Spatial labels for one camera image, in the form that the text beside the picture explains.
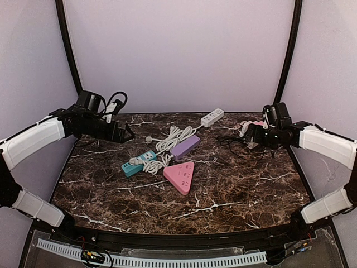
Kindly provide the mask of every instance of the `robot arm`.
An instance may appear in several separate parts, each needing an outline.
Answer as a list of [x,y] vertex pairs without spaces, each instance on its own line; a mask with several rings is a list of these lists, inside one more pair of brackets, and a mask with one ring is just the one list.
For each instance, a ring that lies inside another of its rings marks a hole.
[[246,142],[255,142],[276,149],[294,146],[325,155],[352,170],[350,181],[342,188],[302,207],[292,214],[298,225],[312,224],[357,207],[357,143],[304,121],[292,123],[286,105],[278,103],[263,109],[264,125],[250,124]]
[[119,143],[132,139],[134,133],[128,125],[112,121],[111,118],[124,107],[126,100],[124,103],[119,100],[109,103],[105,112],[99,113],[98,108],[102,100],[100,95],[83,91],[77,103],[69,109],[54,111],[42,121],[0,141],[0,207],[12,207],[54,227],[72,221],[61,209],[18,185],[10,171],[41,148],[71,135],[80,138],[86,134]]

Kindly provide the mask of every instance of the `white cable tie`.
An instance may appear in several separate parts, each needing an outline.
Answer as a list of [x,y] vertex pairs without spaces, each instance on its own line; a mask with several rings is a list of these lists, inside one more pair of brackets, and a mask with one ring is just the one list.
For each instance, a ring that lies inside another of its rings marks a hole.
[[40,208],[38,209],[38,211],[35,213],[35,215],[33,215],[33,218],[36,219],[37,218],[37,215],[39,214],[40,210],[42,209],[42,207],[44,206],[44,200],[41,199],[41,205],[40,205]]
[[323,200],[324,200],[324,205],[325,205],[326,210],[327,210],[327,212],[329,213],[329,215],[330,215],[330,216],[334,216],[334,215],[331,213],[331,211],[329,210],[329,207],[328,207],[327,204],[326,204],[326,197],[324,197]]

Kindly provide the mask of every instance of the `coiled cord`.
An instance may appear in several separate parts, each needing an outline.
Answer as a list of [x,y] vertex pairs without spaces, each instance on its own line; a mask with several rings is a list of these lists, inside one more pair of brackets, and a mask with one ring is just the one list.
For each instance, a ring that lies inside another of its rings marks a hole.
[[144,165],[143,171],[151,173],[152,175],[156,175],[157,172],[168,166],[170,163],[171,159],[173,158],[173,155],[165,155],[161,156],[161,161],[158,160],[142,160],[140,158],[131,158],[130,159],[130,164],[131,165]]
[[180,142],[192,137],[197,132],[197,130],[202,126],[203,125],[196,128],[192,128],[191,126],[188,126],[184,130],[181,130],[179,127],[176,126],[171,126],[170,134],[166,139],[160,140],[157,138],[146,137],[146,142],[157,141],[158,143],[155,145],[155,148],[156,151],[158,151],[156,155],[159,155],[165,151],[170,151]]
[[[184,130],[176,126],[171,126],[170,134],[166,139],[160,140],[157,138],[146,137],[146,142],[157,141],[158,143],[155,145],[155,148],[156,151],[158,151],[158,153],[156,153],[156,155],[160,155],[165,151],[170,151],[180,142],[192,137],[197,132],[197,130],[202,126],[203,125],[196,128],[192,128],[191,126],[188,126]],[[144,165],[143,168],[144,172],[148,172],[151,173],[152,175],[156,175],[161,168],[166,168],[168,166],[172,158],[173,155],[161,156],[161,161],[158,160],[147,161],[139,158],[131,158],[129,162],[133,166]]]

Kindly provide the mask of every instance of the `teal power strip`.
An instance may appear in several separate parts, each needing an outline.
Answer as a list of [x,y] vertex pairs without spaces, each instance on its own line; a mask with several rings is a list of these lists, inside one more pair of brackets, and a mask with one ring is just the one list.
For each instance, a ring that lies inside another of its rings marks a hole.
[[[153,151],[148,151],[145,154],[138,156],[137,158],[141,158],[142,160],[151,161],[151,160],[157,160],[157,155]],[[124,165],[122,165],[122,169],[123,169],[126,177],[130,177],[130,176],[142,171],[143,168],[144,168],[144,165],[132,166],[130,164],[130,162],[127,162]]]

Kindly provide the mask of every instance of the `perforated white strip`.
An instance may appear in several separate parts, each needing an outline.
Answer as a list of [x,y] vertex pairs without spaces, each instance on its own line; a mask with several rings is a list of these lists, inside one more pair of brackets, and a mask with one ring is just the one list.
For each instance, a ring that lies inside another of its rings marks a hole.
[[[68,259],[81,261],[81,248],[76,246],[60,245],[51,241],[38,239],[37,247]],[[114,260],[113,267],[145,267],[145,268],[233,268],[253,264],[261,264],[267,261],[265,252],[252,253],[240,256],[193,259],[193,260],[164,260],[164,259],[143,259],[134,257],[123,257],[111,254]],[[108,255],[105,257],[103,266],[110,267]]]

